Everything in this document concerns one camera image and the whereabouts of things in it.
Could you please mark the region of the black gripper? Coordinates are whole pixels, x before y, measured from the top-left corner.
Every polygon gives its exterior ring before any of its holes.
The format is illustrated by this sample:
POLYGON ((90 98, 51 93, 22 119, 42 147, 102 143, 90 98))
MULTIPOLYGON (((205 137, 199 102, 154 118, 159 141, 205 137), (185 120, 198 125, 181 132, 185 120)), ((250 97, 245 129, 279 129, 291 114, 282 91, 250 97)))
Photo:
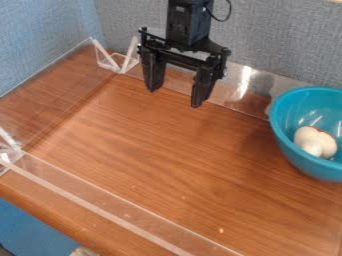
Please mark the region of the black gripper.
POLYGON ((193 85, 191 106, 198 108, 210 98, 217 80, 222 78, 231 50, 210 39, 211 21, 226 22, 233 13, 231 0, 227 15, 214 15, 214 0, 169 0, 166 36, 158 36, 147 27, 139 29, 143 76, 150 92, 165 83, 167 63, 189 69, 201 67, 193 85))

